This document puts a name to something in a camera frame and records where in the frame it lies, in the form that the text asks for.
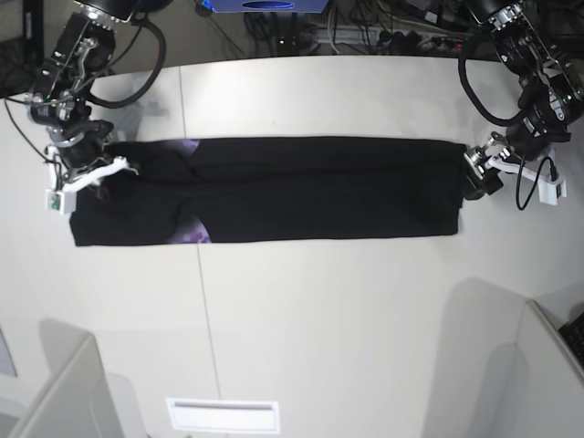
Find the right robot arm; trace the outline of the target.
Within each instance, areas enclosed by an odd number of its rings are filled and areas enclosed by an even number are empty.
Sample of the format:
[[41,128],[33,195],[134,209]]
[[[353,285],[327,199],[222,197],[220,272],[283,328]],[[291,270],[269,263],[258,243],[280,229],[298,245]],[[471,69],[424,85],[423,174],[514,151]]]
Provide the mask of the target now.
[[[149,19],[168,6],[166,1],[83,1],[68,20],[51,54],[44,60],[23,103],[30,119],[47,129],[51,140],[43,156],[51,186],[47,201],[62,208],[69,196],[118,172],[135,168],[107,151],[112,123],[94,120],[93,106],[117,110],[139,100],[162,71],[167,44],[163,32]],[[158,43],[158,55],[145,83],[127,98],[106,100],[91,88],[117,61],[113,24],[129,23],[148,30]]]

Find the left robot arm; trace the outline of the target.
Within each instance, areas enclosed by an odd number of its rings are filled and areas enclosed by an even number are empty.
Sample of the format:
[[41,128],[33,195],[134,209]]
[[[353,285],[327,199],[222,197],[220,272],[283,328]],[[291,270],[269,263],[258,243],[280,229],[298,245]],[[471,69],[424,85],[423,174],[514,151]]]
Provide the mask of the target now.
[[[570,124],[583,115],[583,83],[576,68],[553,43],[541,38],[520,1],[467,1],[477,31],[458,57],[458,76],[466,96],[490,123],[505,129],[492,132],[483,146],[464,155],[466,175],[463,196],[478,200],[503,186],[501,173],[519,182],[533,183],[529,194],[541,203],[555,205],[567,195],[566,179],[555,164],[556,143],[570,141]],[[491,42],[500,61],[514,73],[522,89],[518,112],[498,118],[471,87],[467,59],[484,42]]]

